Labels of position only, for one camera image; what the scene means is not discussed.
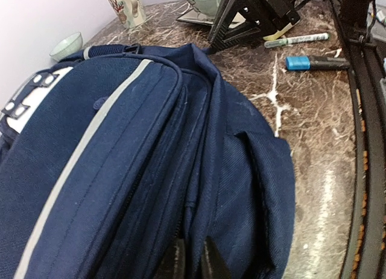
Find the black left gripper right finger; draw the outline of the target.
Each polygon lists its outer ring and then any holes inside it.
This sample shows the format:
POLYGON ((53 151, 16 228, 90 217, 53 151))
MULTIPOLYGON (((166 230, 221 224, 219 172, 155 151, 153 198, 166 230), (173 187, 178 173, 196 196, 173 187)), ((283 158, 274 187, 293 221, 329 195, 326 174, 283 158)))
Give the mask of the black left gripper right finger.
POLYGON ((206 237, 200 263, 202 278, 231 278, 229 268, 211 237, 206 237))

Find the navy blue student backpack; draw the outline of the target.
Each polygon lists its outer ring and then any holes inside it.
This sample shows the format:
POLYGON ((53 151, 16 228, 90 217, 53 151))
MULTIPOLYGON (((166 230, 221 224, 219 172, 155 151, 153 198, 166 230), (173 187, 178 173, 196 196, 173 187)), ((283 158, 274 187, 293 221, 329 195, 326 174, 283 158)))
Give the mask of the navy blue student backpack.
POLYGON ((103 45, 33 74, 1 111, 2 278, 281 278, 288 143, 206 53, 103 45))

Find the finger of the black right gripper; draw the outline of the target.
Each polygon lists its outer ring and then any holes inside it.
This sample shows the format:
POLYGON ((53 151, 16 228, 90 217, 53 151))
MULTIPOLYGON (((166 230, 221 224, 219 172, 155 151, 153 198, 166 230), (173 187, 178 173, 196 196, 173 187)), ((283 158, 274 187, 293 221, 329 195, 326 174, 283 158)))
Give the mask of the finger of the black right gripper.
POLYGON ((232 21, 241 9, 242 0, 221 0, 215 18, 232 21))
POLYGON ((261 21, 248 21, 239 23, 234 28, 229 28, 232 22, 227 19, 215 18, 208 35, 210 43, 207 48, 208 54, 214 54, 222 50, 234 47, 245 42, 251 35, 261 31, 261 21))

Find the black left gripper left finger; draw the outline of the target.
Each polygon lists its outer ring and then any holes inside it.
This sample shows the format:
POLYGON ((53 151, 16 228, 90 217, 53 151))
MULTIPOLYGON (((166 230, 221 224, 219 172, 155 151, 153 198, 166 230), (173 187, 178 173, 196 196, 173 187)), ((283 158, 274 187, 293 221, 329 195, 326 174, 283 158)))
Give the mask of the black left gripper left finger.
POLYGON ((173 278, 184 278, 186 271, 186 251, 183 239, 174 241, 173 278))

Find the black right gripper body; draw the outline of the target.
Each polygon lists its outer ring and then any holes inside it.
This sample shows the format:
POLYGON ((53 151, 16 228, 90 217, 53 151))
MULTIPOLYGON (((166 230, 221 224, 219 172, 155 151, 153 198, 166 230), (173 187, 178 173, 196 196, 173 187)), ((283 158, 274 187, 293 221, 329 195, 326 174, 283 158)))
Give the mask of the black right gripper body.
POLYGON ((300 15, 295 9, 297 0, 241 0, 239 13, 245 21, 243 29, 282 30, 295 25, 300 15))

